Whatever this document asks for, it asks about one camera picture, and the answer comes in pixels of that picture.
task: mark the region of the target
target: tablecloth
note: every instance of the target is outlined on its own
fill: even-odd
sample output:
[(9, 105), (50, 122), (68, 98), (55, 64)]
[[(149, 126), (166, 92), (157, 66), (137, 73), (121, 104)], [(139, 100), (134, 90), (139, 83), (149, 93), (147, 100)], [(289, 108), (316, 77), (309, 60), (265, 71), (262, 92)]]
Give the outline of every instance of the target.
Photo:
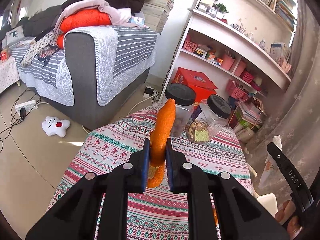
[(0, 93), (19, 80), (19, 73), (14, 57), (10, 56), (7, 61), (0, 60)]
[[(141, 150), (144, 139), (149, 138), (155, 127), (160, 107), (161, 103), (153, 104), (88, 134), (65, 171), (48, 208), (87, 172), (93, 171), (98, 175), (111, 172), (114, 167), (127, 162), (131, 153)], [(228, 171), (251, 192), (246, 161), (231, 129), (223, 128), (206, 144), (191, 143), (185, 133), (179, 138), (171, 137), (171, 142), (173, 149), (183, 152), (189, 162), (212, 174)], [(127, 237), (160, 240), (188, 238), (187, 195), (174, 195), (169, 191), (166, 170), (159, 187), (147, 188), (144, 194), (129, 194)]]

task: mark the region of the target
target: deer pillow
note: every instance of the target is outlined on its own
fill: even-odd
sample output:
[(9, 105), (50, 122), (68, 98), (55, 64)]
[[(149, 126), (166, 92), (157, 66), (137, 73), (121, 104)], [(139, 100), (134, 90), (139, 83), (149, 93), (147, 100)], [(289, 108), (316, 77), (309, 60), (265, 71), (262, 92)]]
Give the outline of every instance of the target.
[(20, 25), (19, 27), (16, 27), (13, 30), (7, 32), (6, 33), (6, 37), (7, 37), (7, 44), (8, 45), (10, 43), (12, 43), (12, 42), (15, 42), (15, 41), (23, 38), (24, 35), (23, 35), (22, 25)]
[(66, 130), (70, 126), (69, 120), (59, 120), (57, 117), (47, 116), (42, 122), (42, 129), (49, 136), (59, 135), (61, 138), (66, 135)]

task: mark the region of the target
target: floor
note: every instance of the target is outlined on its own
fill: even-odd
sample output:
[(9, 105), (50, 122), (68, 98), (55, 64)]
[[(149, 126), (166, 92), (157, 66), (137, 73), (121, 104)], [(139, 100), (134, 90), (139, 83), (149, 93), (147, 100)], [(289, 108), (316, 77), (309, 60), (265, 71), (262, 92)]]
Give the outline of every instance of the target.
[[(130, 109), (144, 99), (145, 86), (136, 90), (112, 122), (127, 116)], [(20, 87), (14, 84), (0, 94), (0, 131), (11, 126), (11, 107), (25, 89), (24, 84)], [(28, 101), (33, 95), (33, 92), (25, 93), (18, 103)], [(139, 104), (133, 112), (149, 105), (151, 99)], [(23, 123), (12, 128), (0, 153), (0, 210), (22, 239), (44, 214), (64, 171), (80, 149), (69, 142), (82, 143), (87, 136), (82, 126), (72, 120), (64, 138), (47, 136), (41, 123), (48, 115), (68, 118), (50, 105), (39, 105)], [(4, 132), (0, 137), (7, 135), (8, 132)]]

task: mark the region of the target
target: silver screw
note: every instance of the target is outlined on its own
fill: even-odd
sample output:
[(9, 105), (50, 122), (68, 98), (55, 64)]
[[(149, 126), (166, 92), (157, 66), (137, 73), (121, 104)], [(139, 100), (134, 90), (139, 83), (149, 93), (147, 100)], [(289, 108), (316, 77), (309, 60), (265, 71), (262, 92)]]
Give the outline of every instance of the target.
[(222, 173), (221, 173), (221, 178), (223, 178), (223, 179), (230, 179), (230, 173), (229, 173), (229, 172), (226, 172), (226, 171), (222, 172)]
[(192, 168), (192, 164), (191, 163), (183, 163), (182, 167), (184, 167), (187, 170), (190, 170)]
[(95, 177), (95, 174), (93, 172), (89, 172), (85, 175), (85, 178), (87, 180), (94, 179), (94, 177)]
[(125, 164), (122, 165), (122, 167), (125, 170), (130, 170), (133, 167), (133, 165), (132, 165), (132, 163), (125, 163)]

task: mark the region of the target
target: plastic jar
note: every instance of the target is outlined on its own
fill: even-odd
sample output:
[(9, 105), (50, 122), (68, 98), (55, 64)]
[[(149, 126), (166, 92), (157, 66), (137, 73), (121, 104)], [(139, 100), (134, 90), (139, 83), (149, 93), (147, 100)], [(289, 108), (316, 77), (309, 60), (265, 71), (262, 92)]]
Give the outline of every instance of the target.
[(218, 95), (210, 95), (208, 99), (203, 99), (186, 126), (189, 141), (208, 142), (228, 124), (230, 114), (231, 107)]
[(196, 92), (186, 85), (172, 83), (167, 85), (164, 92), (165, 103), (169, 98), (176, 103), (176, 117), (170, 132), (170, 136), (179, 137), (193, 112), (193, 103), (196, 100)]

